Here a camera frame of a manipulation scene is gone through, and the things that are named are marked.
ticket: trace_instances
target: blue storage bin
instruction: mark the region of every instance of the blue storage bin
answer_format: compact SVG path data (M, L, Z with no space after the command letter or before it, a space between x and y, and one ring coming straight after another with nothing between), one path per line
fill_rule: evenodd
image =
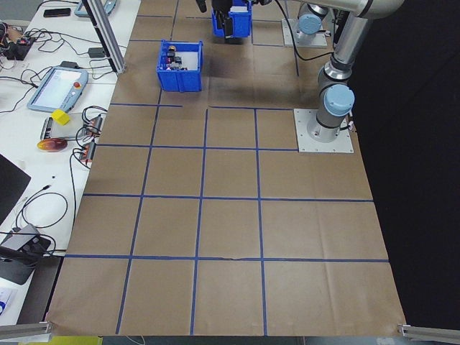
M251 34L252 23L252 1L248 0L247 4L242 0L233 0L233 6L245 6L247 12L229 12L229 16L233 19L233 36L232 37L248 37ZM213 32L217 37L224 37L224 29L217 28L217 19L212 11Z
M176 53L183 53L183 61L193 60L196 65L188 70L167 70L167 49L174 45ZM201 67L203 66L203 42L171 42L162 40L158 56L157 75L165 91L201 91Z

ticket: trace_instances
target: brown paper floor covering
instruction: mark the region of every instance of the brown paper floor covering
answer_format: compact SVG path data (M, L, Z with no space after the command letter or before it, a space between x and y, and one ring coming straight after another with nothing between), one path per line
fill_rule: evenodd
M142 1L48 313L57 334L389 336L404 323L356 133L352 155L297 151L292 109L318 106L328 58L283 46L275 3L253 15L230 45L195 1ZM203 40L201 92L161 90L161 39Z

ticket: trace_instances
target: white table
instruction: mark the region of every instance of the white table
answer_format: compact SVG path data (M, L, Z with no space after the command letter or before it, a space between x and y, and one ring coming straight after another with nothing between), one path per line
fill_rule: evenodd
M44 4L34 16L28 29L45 28L49 31L62 32L87 40L98 41L97 34L90 19L79 18L74 15L73 11L69 17L43 17L43 11L46 8L67 7L68 5L69 4L62 5L61 3ZM129 44L129 38L139 5L140 0L119 0L119 3L109 17L118 44L121 46L127 47ZM68 40L78 52L85 52L89 47L101 46L100 44L72 38L68 38ZM67 45L62 46L53 53L40 52L38 47L38 44L34 44L24 61L18 61L11 70L3 69L0 71L0 75L18 78L25 68L30 68L38 72L48 66L59 65L63 60L77 62L80 66L88 67L89 60L91 60L87 55L78 57ZM121 48L121 52L124 55L126 49ZM12 65L12 62L6 61L4 58L2 59L2 63L6 67ZM95 75L100 75L110 70L110 68L98 69ZM26 80L28 80L28 75L31 74L24 75ZM0 111L12 109L14 104L30 88L30 86L23 85L14 80L0 80L0 83ZM90 78L82 96L78 99L77 104L72 111L70 111L70 114L80 116L81 111L85 107L91 105L102 106L107 109L115 89L115 83L115 73L110 73L96 80ZM53 153L43 152L37 148L44 121L49 114L31 111L26 107L33 93L34 90L31 90L27 94L27 97L18 105L16 111L0 114L0 153L32 177L17 207L8 215L5 222L0 226L0 231L8 232L11 230L16 212L20 209L26 197L31 196L46 185L51 185L51 188L47 191L54 191L65 196L69 204L68 211L62 221L40 232L52 236L56 240L57 249L67 249L73 222L73 191L70 180L69 157L72 148L77 147L77 145L75 142L69 142L68 147L63 151ZM74 161L73 176L78 205L88 178L88 170ZM56 195L46 195L30 205L27 210L27 217L29 221L34 224L47 225L57 220L60 215L63 214L64 209L65 203L61 198ZM0 241L4 237L5 235L0 235ZM11 302L8 303L5 311L0 316L0 326L12 325L17 322L32 276L33 275L31 275L28 281L23 285L18 285L0 278L0 287L17 290L15 295L12 296Z

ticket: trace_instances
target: yellow block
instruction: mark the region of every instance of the yellow block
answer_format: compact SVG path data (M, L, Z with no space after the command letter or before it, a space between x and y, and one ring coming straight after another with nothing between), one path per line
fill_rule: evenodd
M60 109L56 109L51 113L51 117L55 120L58 124L62 124L63 126L70 121L70 116L65 111Z
M49 343L27 343L27 345L101 345L98 336L53 336Z

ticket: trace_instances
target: grid of blue tape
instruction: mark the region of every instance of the grid of blue tape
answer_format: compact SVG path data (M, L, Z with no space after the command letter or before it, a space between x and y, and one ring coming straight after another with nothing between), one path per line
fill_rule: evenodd
M175 6L175 14L173 17L173 24L171 29L170 40L173 39L173 31L174 25L177 18L178 12L178 5L180 0L176 0ZM288 11L288 6L286 0L285 8ZM138 17L170 17L170 16L155 16L155 15L138 15ZM373 200L370 199L319 199L319 198L263 198L261 196L260 190L260 164L259 164L259 152L260 151L297 151L296 149L288 149L288 148L260 148L259 147L259 133L257 130L257 110L292 110L292 109L280 109L280 108L252 108L252 107L225 107L225 106L216 106L214 108L221 108L221 109L252 109L254 111L254 126L255 126L255 143L256 147L207 147L206 146L206 136L207 136L207 128L208 128L208 110L206 110L205 115L205 128L204 128L204 138L203 138L203 146L165 146L165 145L153 145L155 139L155 131L157 128L157 120L158 114L161 107L181 107L174 104L160 104L162 98L162 91L158 96L157 104L140 104L140 103L112 103L111 105L118 105L118 106L147 106L147 107L156 107L155 112L155 120L154 125L152 128L152 136L150 139L149 145L129 145L129 144L100 144L99 146L107 146L107 147L146 147L149 149L149 154L147 158L147 162L145 165L144 171L144 180L142 182L142 191L140 194L103 194L103 193L85 193L85 196L93 196L93 197L133 197L139 198L139 206L137 209L137 216L134 225L134 231L132 236L132 244L129 255L105 255L105 254L67 254L66 257L69 258L87 258L87 259L127 259L128 265L126 269L126 277L124 280L124 289L122 294L122 299L120 303L119 309L119 317L118 322L116 325L116 334L119 334L120 327L121 327L121 320L123 317L124 311L124 303L127 296L127 287L129 281L129 274L131 272L131 264L133 259L139 260L193 260L194 261L194 269L193 269L193 292L192 292L192 313L190 318L190 335L194 334L194 326L195 326L195 307L196 307L196 290L197 290L197 280L198 280L198 263L200 261L246 261L246 262L260 262L261 265L261 284L262 284L262 317L263 317L263 330L264 335L268 335L267 331L267 302L265 298L265 262L388 262L387 259L320 259L320 258L282 258L282 257L265 257L264 256L264 244L263 244L263 228L262 228L262 201L292 201L292 202L308 202L308 201L322 201L322 202L357 202L357 203L371 203ZM199 196L188 196L188 195L147 195L145 194L145 186L147 184L147 174L150 167L150 160L152 156L152 150L155 148L171 148L171 149L179 149L179 150L186 150L186 149L201 149L203 150L203 161L202 161L202 168L201 168L201 188L200 188L200 195ZM232 197L206 197L203 195L204 183L205 183L205 167L206 167L206 150L253 150L256 152L256 162L257 162L257 197L256 198L232 198ZM142 204L144 198L193 198L199 200L199 207L198 207L198 221L197 221L197 229L196 229L196 243L195 243L195 256L194 257L169 257L169 256L145 256L145 255L134 255L134 245L137 236L137 229L139 225L140 214L142 210ZM201 257L199 255L199 246L200 246L200 227L201 227L201 210L203 205L203 200L251 200L257 201L258 203L258 218L259 218L259 244L260 244L260 257L247 257L247 258L239 258L239 259L231 259L225 257Z

